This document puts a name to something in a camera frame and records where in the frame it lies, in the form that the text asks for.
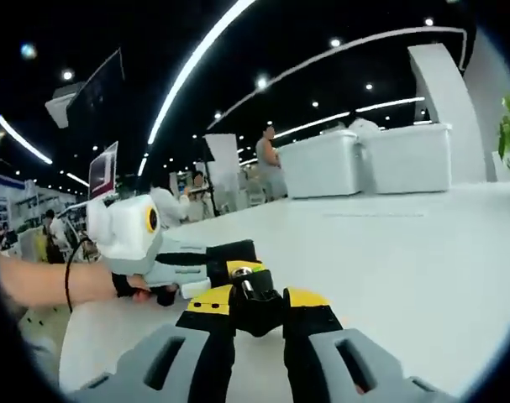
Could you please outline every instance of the white display counter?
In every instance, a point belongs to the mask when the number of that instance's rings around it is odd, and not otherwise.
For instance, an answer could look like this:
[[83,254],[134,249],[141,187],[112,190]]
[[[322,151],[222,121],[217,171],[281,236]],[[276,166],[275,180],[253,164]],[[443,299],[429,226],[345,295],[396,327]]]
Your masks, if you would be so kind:
[[429,124],[361,136],[376,193],[447,191],[451,184],[450,127]]
[[357,135],[334,130],[279,148],[279,160],[292,198],[347,196],[360,191]]
[[[451,192],[282,200],[170,231],[193,242],[255,241],[275,287],[327,297],[417,375],[462,396],[510,332],[510,183]],[[80,388],[186,302],[77,306],[64,339],[60,384]],[[292,401],[277,329],[239,332],[228,401]]]

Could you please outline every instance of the man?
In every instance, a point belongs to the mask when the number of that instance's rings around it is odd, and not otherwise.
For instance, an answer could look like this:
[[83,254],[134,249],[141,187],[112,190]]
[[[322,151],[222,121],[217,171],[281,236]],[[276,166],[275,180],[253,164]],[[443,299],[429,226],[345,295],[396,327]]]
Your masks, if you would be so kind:
[[210,194],[206,191],[208,183],[204,174],[196,170],[193,174],[193,189],[189,195],[193,209],[189,212],[189,221],[202,221],[213,217],[213,206]]
[[64,223],[55,216],[55,212],[51,209],[45,212],[45,228],[52,237],[56,246],[61,249],[70,246],[65,234]]
[[359,137],[362,135],[368,135],[368,133],[380,131],[377,124],[370,120],[359,118],[357,113],[354,111],[350,112],[350,115],[348,115],[348,121],[351,122],[348,129],[357,134]]
[[287,195],[287,186],[281,169],[281,161],[271,141],[275,138],[273,126],[266,126],[262,131],[262,138],[256,143],[256,157],[258,158],[258,171],[266,197],[270,201],[278,200]]
[[157,207],[160,215],[161,228],[169,229],[180,227],[183,220],[187,218],[189,210],[189,187],[185,187],[180,199],[177,200],[170,190],[169,176],[160,173],[154,178],[150,186],[150,197]]

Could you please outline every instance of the human arm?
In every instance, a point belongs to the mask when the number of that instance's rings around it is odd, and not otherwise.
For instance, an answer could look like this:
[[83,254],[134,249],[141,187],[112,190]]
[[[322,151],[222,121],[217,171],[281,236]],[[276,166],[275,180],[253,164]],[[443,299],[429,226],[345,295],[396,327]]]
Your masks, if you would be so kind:
[[189,189],[186,187],[180,199],[177,200],[168,190],[160,189],[158,197],[154,199],[154,203],[159,212],[166,212],[167,215],[177,220],[184,220],[187,217],[190,205],[188,193]]
[[[21,306],[65,304],[65,272],[64,264],[31,263],[0,254],[0,286]],[[147,289],[139,276],[128,277],[128,283],[137,289]],[[72,264],[68,285],[73,305],[117,295],[111,272],[103,262]]]
[[279,162],[277,153],[275,152],[273,147],[271,147],[270,140],[264,139],[263,146],[264,146],[264,149],[263,149],[264,160],[270,165],[281,167],[281,163]]

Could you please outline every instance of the yellow strap accent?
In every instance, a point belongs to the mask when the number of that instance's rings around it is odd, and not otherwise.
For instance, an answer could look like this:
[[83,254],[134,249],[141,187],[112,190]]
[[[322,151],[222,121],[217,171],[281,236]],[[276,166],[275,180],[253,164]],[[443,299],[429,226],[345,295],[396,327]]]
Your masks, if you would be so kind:
[[223,285],[221,287],[212,288],[201,296],[193,298],[186,311],[199,313],[218,313],[221,315],[229,314],[229,295],[232,285]]
[[244,262],[243,260],[232,260],[227,262],[227,269],[229,270],[229,275],[232,274],[233,271],[240,267],[249,267],[253,270],[253,273],[261,270],[266,270],[266,267],[262,263],[258,262]]
[[298,306],[328,306],[329,301],[323,296],[307,290],[287,288],[290,295],[290,307]]

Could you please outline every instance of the yellow and black robotic hand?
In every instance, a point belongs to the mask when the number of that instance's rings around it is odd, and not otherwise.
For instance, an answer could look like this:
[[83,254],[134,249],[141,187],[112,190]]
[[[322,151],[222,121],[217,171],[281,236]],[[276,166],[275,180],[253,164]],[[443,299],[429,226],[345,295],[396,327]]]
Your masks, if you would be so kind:
[[215,288],[193,298],[175,326],[165,325],[104,374],[71,394],[80,402],[226,401],[236,330],[262,337],[282,326],[284,364],[294,402],[452,402],[355,329],[344,330],[321,296],[274,289],[260,262],[229,261],[210,270]]

